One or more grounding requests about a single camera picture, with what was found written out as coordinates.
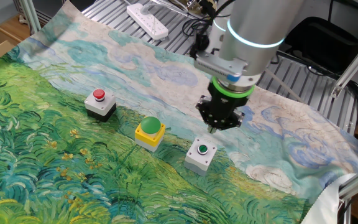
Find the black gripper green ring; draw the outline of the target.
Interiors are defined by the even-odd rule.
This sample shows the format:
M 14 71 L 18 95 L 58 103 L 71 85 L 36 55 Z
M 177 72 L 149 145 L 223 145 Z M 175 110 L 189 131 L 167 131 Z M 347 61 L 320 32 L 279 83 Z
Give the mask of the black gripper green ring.
M 238 108 L 248 102 L 254 88 L 255 85 L 252 85 L 246 87 L 245 91 L 231 91 L 213 77 L 208 86 L 211 97 L 201 95 L 196 104 L 196 109 L 208 125 L 208 132 L 240 127 L 245 114 Z

